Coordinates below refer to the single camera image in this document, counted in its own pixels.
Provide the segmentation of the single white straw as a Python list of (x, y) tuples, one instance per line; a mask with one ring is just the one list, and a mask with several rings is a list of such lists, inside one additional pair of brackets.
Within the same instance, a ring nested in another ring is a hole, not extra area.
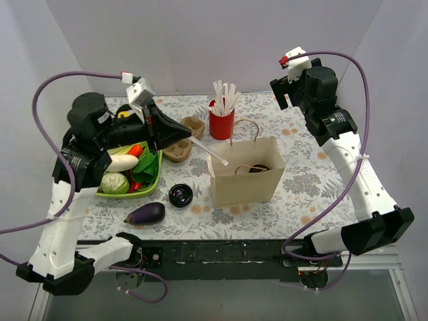
[(198, 147), (202, 148), (205, 152), (210, 154), (211, 156), (215, 157), (217, 160), (219, 160), (224, 166), (227, 166), (229, 162), (223, 158), (220, 154), (216, 153), (214, 150), (209, 148), (208, 146), (204, 145), (200, 140), (195, 138), (194, 136), (188, 137), (188, 139), (193, 143), (196, 144)]

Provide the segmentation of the black plastic cup lid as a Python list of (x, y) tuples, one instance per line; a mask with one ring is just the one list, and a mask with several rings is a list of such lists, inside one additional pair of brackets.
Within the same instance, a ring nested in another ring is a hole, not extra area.
[(269, 170), (270, 170), (270, 168), (268, 166), (257, 164), (257, 165), (253, 165), (249, 168), (249, 173), (263, 173), (263, 172), (266, 172)]

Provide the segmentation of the brown paper bag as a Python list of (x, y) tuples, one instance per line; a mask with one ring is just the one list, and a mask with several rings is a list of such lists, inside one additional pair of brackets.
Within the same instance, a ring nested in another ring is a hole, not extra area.
[[(211, 147), (225, 158), (229, 164), (224, 166), (210, 154), (207, 166), (210, 173), (211, 193), (217, 209), (237, 207), (270, 201), (285, 169), (275, 137), (214, 144)], [(253, 165), (266, 165), (269, 171), (249, 173)]]

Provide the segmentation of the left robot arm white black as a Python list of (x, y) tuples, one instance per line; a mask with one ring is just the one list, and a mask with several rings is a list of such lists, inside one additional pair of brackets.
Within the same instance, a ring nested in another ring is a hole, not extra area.
[(133, 268), (142, 261), (141, 241), (125, 232), (83, 251), (76, 251), (76, 245), (85, 208), (112, 162), (110, 149), (146, 142), (149, 151), (156, 152), (191, 136), (154, 100), (146, 106), (144, 120), (135, 114), (114, 119), (102, 94), (88, 92), (73, 101), (70, 129), (56, 151), (48, 222), (34, 254), (17, 267), (19, 278), (42, 284), (54, 296), (73, 296), (81, 294), (98, 272), (116, 263)]

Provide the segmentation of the green plastic basket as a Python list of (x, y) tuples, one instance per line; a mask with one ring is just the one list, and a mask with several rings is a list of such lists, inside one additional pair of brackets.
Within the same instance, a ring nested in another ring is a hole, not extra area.
[[(119, 148), (114, 148), (112, 150), (109, 150), (109, 156), (114, 155), (114, 154), (128, 154), (128, 151), (131, 149), (131, 147), (133, 145), (129, 145), (129, 146), (124, 146), (124, 147), (119, 147)], [(133, 198), (139, 198), (139, 197), (145, 197), (148, 195), (151, 195), (152, 193), (154, 193), (154, 190), (158, 184), (159, 181), (159, 177), (160, 177), (160, 169), (161, 169), (161, 163), (162, 163), (162, 158), (163, 158), (163, 152), (160, 150), (159, 152), (159, 172), (158, 172), (158, 177), (156, 178), (156, 181), (154, 183), (151, 184), (141, 184), (140, 188), (138, 191), (134, 192), (134, 193), (125, 193), (125, 194), (119, 194), (119, 195), (111, 195), (111, 194), (105, 194), (102, 192), (101, 190), (101, 183), (100, 186), (98, 188), (98, 192), (96, 193), (97, 196), (99, 197), (106, 197), (106, 198), (111, 198), (111, 199), (133, 199)], [(123, 171), (123, 172), (117, 172), (117, 173), (122, 173), (123, 175), (126, 176), (126, 178), (128, 179), (128, 171)]]

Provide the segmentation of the orange carrot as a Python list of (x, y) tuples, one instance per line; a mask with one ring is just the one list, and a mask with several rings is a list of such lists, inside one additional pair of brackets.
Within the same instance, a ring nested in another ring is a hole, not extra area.
[(141, 147), (141, 145), (135, 144), (128, 151), (128, 154), (138, 158), (143, 153), (143, 151), (144, 151), (144, 149), (143, 149), (143, 147)]

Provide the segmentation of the white radish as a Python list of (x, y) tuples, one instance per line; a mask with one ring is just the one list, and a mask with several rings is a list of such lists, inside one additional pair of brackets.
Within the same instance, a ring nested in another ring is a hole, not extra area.
[(112, 162), (106, 168), (107, 172), (128, 171), (138, 164), (138, 158), (131, 154), (114, 154), (110, 158)]

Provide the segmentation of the green leafy vegetables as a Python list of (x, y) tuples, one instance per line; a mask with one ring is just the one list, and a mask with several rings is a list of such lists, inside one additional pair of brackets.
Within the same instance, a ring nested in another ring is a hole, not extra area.
[(156, 181), (159, 172), (159, 152), (152, 153), (146, 143), (140, 144), (142, 154), (137, 165), (131, 170), (131, 178), (135, 183), (151, 184)]

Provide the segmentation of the green cabbage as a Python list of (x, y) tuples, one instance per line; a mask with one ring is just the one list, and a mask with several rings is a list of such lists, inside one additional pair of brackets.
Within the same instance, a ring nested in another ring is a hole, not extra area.
[(130, 188), (130, 183), (122, 173), (107, 172), (101, 180), (101, 190), (105, 194), (125, 194)]

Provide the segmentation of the red chili pepper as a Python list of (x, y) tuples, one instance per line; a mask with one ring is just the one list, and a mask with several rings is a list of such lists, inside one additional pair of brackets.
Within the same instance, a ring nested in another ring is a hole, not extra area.
[(141, 186), (141, 184), (140, 183), (136, 183), (134, 181), (134, 179), (132, 178), (132, 170), (129, 170), (128, 180), (129, 180), (129, 183), (130, 183), (130, 188), (128, 190), (128, 193), (134, 193), (134, 192), (138, 191), (139, 188), (140, 188), (140, 186)]

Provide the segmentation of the red cup holder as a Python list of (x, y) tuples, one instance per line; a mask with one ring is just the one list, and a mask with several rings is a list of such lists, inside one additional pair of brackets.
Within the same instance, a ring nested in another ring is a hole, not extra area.
[(209, 104), (209, 133), (216, 140), (227, 140), (231, 137), (232, 126), (235, 119), (235, 110), (227, 116), (216, 116), (213, 111), (215, 101), (210, 101)]

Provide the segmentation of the spare black cup lid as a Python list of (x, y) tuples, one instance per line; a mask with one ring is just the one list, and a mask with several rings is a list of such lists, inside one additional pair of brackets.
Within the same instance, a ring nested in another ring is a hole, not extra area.
[(169, 201), (177, 208), (188, 206), (192, 200), (193, 190), (186, 184), (176, 184), (169, 190)]

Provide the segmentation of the purple eggplant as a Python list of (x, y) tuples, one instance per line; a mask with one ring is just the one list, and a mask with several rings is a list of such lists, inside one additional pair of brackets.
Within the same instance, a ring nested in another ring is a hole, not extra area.
[(165, 218), (165, 206), (159, 202), (148, 203), (126, 216), (124, 223), (138, 225), (154, 225)]

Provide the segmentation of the floral table mat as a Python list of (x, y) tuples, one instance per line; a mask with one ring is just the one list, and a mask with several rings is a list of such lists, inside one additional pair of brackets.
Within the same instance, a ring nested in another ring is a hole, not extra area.
[[(122, 231), (141, 239), (283, 239), (310, 224), (311, 231), (356, 222), (350, 199), (327, 216), (321, 212), (344, 189), (334, 165), (306, 130), (297, 108), (280, 110), (272, 94), (245, 94), (237, 106), (236, 141), (254, 134), (275, 137), (285, 170), (271, 199), (265, 203), (216, 209), (210, 189), (206, 154), (197, 147), (187, 160), (163, 159), (154, 193), (136, 199), (94, 197), (86, 211), (81, 240), (107, 239)], [(169, 190), (186, 184), (192, 202), (183, 208), (169, 201)], [(165, 218), (154, 225), (130, 225), (124, 219), (148, 203), (165, 206)]]

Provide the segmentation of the aluminium frame rail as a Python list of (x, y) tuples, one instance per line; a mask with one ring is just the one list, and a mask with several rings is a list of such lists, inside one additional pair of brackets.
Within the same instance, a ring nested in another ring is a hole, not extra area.
[(417, 320), (393, 249), (358, 257), (333, 288), (314, 293), (275, 280), (172, 281), (149, 304), (117, 289), (159, 295), (158, 283), (103, 272), (79, 296), (35, 295), (31, 320)]

